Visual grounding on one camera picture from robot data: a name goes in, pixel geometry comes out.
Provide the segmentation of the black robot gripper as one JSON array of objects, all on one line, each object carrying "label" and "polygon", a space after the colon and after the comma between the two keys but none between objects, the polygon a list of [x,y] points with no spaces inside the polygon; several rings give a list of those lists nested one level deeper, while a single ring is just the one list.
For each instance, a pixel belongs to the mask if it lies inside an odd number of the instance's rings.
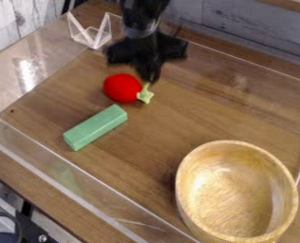
[{"label": "black robot gripper", "polygon": [[[161,58],[165,61],[184,59],[188,56],[188,41],[157,30],[144,38],[124,37],[107,47],[105,54],[111,65],[129,64],[136,58]],[[136,70],[141,79],[155,84],[161,78],[163,61],[157,61],[152,67],[137,62]]]}]

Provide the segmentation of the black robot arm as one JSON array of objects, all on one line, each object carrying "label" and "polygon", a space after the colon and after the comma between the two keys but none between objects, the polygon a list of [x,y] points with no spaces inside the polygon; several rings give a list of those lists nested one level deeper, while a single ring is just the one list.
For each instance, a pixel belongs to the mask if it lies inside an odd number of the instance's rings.
[{"label": "black robot arm", "polygon": [[125,37],[107,49],[108,63],[133,65],[151,84],[161,78],[165,62],[188,57],[188,41],[160,30],[169,3],[171,0],[120,0]]}]

